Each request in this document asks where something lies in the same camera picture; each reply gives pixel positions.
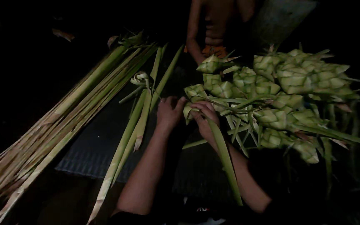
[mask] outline orange shorts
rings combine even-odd
[[[228,55],[226,48],[223,46],[212,46],[212,45],[206,45],[205,48],[202,50],[203,51],[203,55],[207,58],[210,57],[211,55],[216,55],[219,58],[224,58],[225,56]]]

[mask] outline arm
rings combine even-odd
[[[201,48],[196,40],[198,33],[198,23],[200,21],[201,7],[202,0],[192,0],[190,17],[188,18],[186,40],[187,50],[190,52],[191,56],[194,58],[195,62],[198,65],[205,60],[204,55],[201,53]]]
[[[211,103],[198,102],[191,104],[190,106],[200,109],[200,111],[205,116],[215,121],[219,126],[219,118],[217,117]],[[201,135],[205,138],[205,140],[208,141],[213,149],[218,152],[216,142],[207,120],[203,118],[200,112],[191,111],[191,113],[198,124]],[[237,184],[238,188],[240,189],[241,197],[255,212],[264,212],[272,199],[262,190],[261,187],[259,187],[256,181],[253,179],[248,170],[248,160],[244,158],[230,143],[227,143],[227,147],[229,149],[234,171],[236,173]]]
[[[140,215],[151,211],[155,190],[163,175],[169,134],[183,116],[186,103],[182,97],[173,109],[173,99],[170,96],[159,103],[154,135],[120,194],[117,211]]]

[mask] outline dark mat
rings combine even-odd
[[[170,45],[160,66],[158,79],[162,77],[174,56],[178,45]],[[150,71],[153,59],[145,65]],[[162,97],[185,95],[183,88],[202,83],[202,76],[195,71],[196,64],[189,54],[183,53],[168,80]],[[117,145],[128,122],[132,101],[119,105],[118,101],[134,90],[127,84],[101,112],[84,128],[68,146],[68,151],[55,169],[93,178],[103,178],[109,167]],[[126,182],[140,160],[156,124],[156,108],[151,113],[146,127],[143,144],[139,151],[129,155],[118,182]],[[197,126],[182,122],[171,135],[168,146],[167,173],[165,181],[172,185],[172,192],[186,196],[221,202],[234,202],[227,178],[220,160],[208,144],[182,151],[185,142],[201,140]]]

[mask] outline person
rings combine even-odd
[[[185,51],[191,54],[198,65],[212,54],[219,58],[225,57],[227,52],[223,45],[227,28],[236,21],[249,21],[254,8],[254,0],[192,0]],[[205,39],[201,42],[205,45],[203,50],[197,41],[198,32],[204,29],[202,25],[206,27]]]
[[[177,101],[170,96],[162,99],[158,105],[157,122],[154,134],[133,173],[124,186],[113,216],[108,224],[132,224],[137,221],[146,221],[151,212],[158,183],[164,172],[167,142],[174,127],[183,118],[183,108],[186,98]],[[209,102],[201,101],[190,105],[200,111],[191,111],[199,132],[205,140],[218,152],[213,133],[206,117],[213,120],[218,126],[219,118]],[[227,143],[237,184],[243,201],[256,213],[266,211],[272,199],[263,191],[252,177],[247,166],[247,159],[241,155],[230,143]]]

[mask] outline hand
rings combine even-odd
[[[156,129],[169,135],[173,128],[179,123],[183,116],[183,108],[186,104],[186,98],[181,97],[177,105],[173,108],[172,103],[176,100],[175,96],[169,96],[161,99],[158,105]]]
[[[190,107],[199,109],[206,117],[213,120],[217,126],[220,127],[219,118],[217,117],[215,109],[211,103],[202,101],[191,104]],[[212,130],[210,129],[207,120],[203,118],[203,115],[200,112],[191,111],[190,113],[197,122],[202,137],[213,147],[215,151],[218,151],[215,138],[213,137]]]

